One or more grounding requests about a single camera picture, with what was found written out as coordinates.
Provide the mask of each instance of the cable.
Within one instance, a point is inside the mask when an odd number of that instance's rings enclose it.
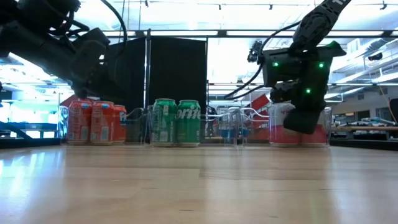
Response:
[[[67,37],[67,35],[64,34],[63,37],[65,38],[65,42],[67,43],[67,45],[68,45],[68,47],[70,48],[70,50],[71,50],[73,53],[76,53],[76,48],[75,48],[75,46],[73,46],[73,44],[70,42],[70,40],[69,40],[69,38]]]
[[[125,5],[126,5],[126,0],[123,0],[123,6],[122,6],[122,18],[124,17],[124,8],[125,8]],[[127,17],[127,27],[129,27],[129,19],[128,19],[128,17]],[[120,51],[120,36],[119,36],[119,38],[118,38],[118,51]],[[119,62],[119,60],[118,59],[116,59],[116,62],[115,62],[115,66],[114,66],[114,70],[113,70],[113,78],[114,79],[116,79],[116,69],[117,69],[117,67],[118,67],[118,62]]]
[[[67,37],[71,37],[71,36],[73,36],[73,35],[75,35],[75,36],[78,37],[78,33],[80,33],[80,32],[84,32],[84,30],[83,30],[83,29],[71,30],[71,31],[69,31],[69,32],[67,33]]]
[[[295,26],[298,26],[300,23],[301,23],[301,21],[298,21],[298,22],[296,22],[296,23],[294,23],[294,24],[292,24],[292,25],[289,25],[289,26],[287,26],[287,27],[281,28],[280,30],[278,30],[278,31],[274,32],[273,34],[271,34],[271,35],[266,39],[266,41],[264,41],[264,43],[262,43],[262,45],[261,45],[261,52],[262,52],[262,50],[264,49],[264,47],[266,46],[266,44],[268,43],[268,41],[271,40],[271,38],[275,37],[278,33],[282,32],[282,31],[285,31],[285,30],[288,30],[288,29],[293,28],[293,27],[295,27]]]
[[[253,77],[252,77],[248,82],[246,82],[245,84],[243,84],[241,87],[237,88],[236,90],[232,91],[232,93],[229,93],[228,95],[224,96],[224,99],[226,99],[226,100],[232,100],[232,98],[230,98],[230,96],[233,96],[235,93],[237,93],[237,92],[243,90],[246,86],[248,86],[251,82],[253,82],[253,80],[254,80],[255,78],[257,78],[257,76],[259,76],[259,74],[260,74],[260,72],[261,72],[261,69],[262,69],[262,64],[263,64],[263,63],[261,62],[260,67],[259,67],[259,69],[257,70],[256,74],[254,74]]]
[[[75,12],[70,11],[68,18],[69,21],[67,21],[64,24],[61,24],[60,27],[56,28],[55,30],[49,30],[49,34],[57,36],[65,35],[68,32],[68,30],[72,27],[71,20],[75,18]]]
[[[255,87],[254,89],[249,90],[249,91],[246,92],[246,93],[243,93],[242,95],[234,96],[234,97],[228,98],[227,100],[236,100],[236,99],[238,99],[238,98],[240,98],[240,97],[242,97],[242,96],[246,96],[247,94],[250,94],[250,93],[252,93],[252,92],[254,92],[254,91],[258,90],[258,89],[264,88],[264,87],[265,87],[265,85],[257,86],[257,87]]]
[[[127,29],[126,29],[126,25],[124,24],[123,18],[120,16],[118,11],[109,2],[107,2],[107,0],[101,0],[101,2],[103,2],[115,14],[115,16],[118,18],[120,25],[123,29],[123,48],[115,56],[99,60],[99,62],[107,62],[109,60],[114,60],[114,59],[118,58],[126,50],[126,48],[127,48]]]
[[[398,124],[398,123],[397,123],[397,120],[396,120],[396,117],[394,116],[394,113],[392,112],[392,109],[391,109],[391,106],[390,106],[390,102],[389,102],[389,100],[387,99],[386,95],[384,94],[383,88],[381,88],[380,85],[379,85],[379,87],[380,87],[381,93],[383,94],[384,99],[386,99],[386,102],[387,102],[387,105],[388,105],[388,109],[390,110],[392,119],[394,119],[394,121],[396,122],[396,124]]]
[[[61,12],[58,12],[58,10],[56,10],[54,7],[52,7],[52,5],[50,5],[50,3],[47,0],[41,0],[47,7],[49,7],[51,10],[53,10],[53,12],[55,12],[57,14],[57,16],[61,17],[64,21],[69,22],[72,25],[75,25],[85,31],[89,31],[90,28],[84,24],[82,24],[81,22],[78,22],[74,19],[70,19],[69,17],[63,15]]]
[[[271,34],[271,35],[264,41],[264,43],[262,43],[261,48],[260,48],[260,53],[262,54],[262,51],[264,50],[264,47],[266,46],[266,44],[268,43],[268,41],[270,41],[270,40],[271,40],[273,37],[275,37],[278,33],[282,32],[282,31],[285,31],[285,30],[288,30],[288,29],[290,29],[290,28],[293,28],[293,27],[299,25],[300,23],[301,23],[301,21],[298,21],[298,22],[296,22],[296,23],[294,23],[294,24],[292,24],[292,25],[289,25],[289,26],[287,26],[287,27],[281,28],[280,30],[278,30],[278,31],[274,32],[273,34]],[[231,93],[229,93],[228,95],[224,96],[224,99],[226,99],[226,100],[233,100],[232,98],[230,98],[230,96],[233,96],[235,93],[237,93],[237,92],[243,90],[246,86],[248,86],[251,82],[253,82],[253,80],[256,79],[256,78],[259,76],[259,74],[260,74],[260,72],[261,72],[261,69],[262,69],[262,66],[263,66],[263,65],[264,65],[264,61],[261,61],[261,62],[260,62],[259,69],[258,69],[257,72],[253,75],[253,77],[252,77],[248,82],[246,82],[243,86],[237,88],[237,89],[234,90],[233,92],[231,92]]]

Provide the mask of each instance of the black robotic arm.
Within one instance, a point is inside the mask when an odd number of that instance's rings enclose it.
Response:
[[[12,52],[38,65],[68,81],[80,98],[90,94],[123,100],[125,94],[110,79],[107,64],[100,63],[110,41],[98,28],[90,30],[73,20],[79,7],[79,0],[1,0],[0,57]],[[72,25],[86,31],[73,42],[69,40],[70,34],[76,34],[70,31]]]
[[[346,55],[337,42],[317,45],[329,34],[351,0],[325,0],[309,12],[286,49],[262,53],[264,85],[272,87],[274,103],[291,101],[295,106],[284,120],[284,127],[312,134],[325,109],[330,67],[334,57]]]

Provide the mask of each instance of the desk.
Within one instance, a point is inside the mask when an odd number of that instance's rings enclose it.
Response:
[[[59,146],[0,153],[0,223],[395,224],[398,153]]]
[[[381,131],[386,135],[386,139],[390,138],[390,132],[398,131],[398,127],[369,127],[369,126],[350,126],[350,127],[332,127],[333,132],[346,133],[347,139],[354,139],[355,131]]]
[[[57,137],[58,124],[48,124],[48,123],[8,123],[13,125],[15,128],[20,129],[23,132],[26,131],[39,131],[40,138],[43,138],[44,132],[51,131],[54,132],[54,137]],[[8,130],[0,124],[0,130]]]

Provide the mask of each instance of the black curtain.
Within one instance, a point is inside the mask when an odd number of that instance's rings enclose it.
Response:
[[[392,110],[392,114],[396,119],[398,119],[398,99],[392,99],[390,101],[390,107]]]
[[[112,57],[122,47],[123,43],[111,45],[106,57]],[[110,77],[126,92],[125,101],[114,103],[124,105],[127,112],[144,107],[145,54],[146,39],[138,38],[129,40],[122,56],[108,62]]]
[[[206,111],[206,42],[153,37],[149,105],[156,99],[197,100]]]

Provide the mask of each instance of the green soda can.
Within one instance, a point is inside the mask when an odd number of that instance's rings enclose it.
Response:
[[[169,147],[175,142],[175,100],[157,99],[152,110],[152,143],[154,146]]]
[[[196,100],[182,100],[177,107],[177,142],[181,147],[200,143],[200,106]]]

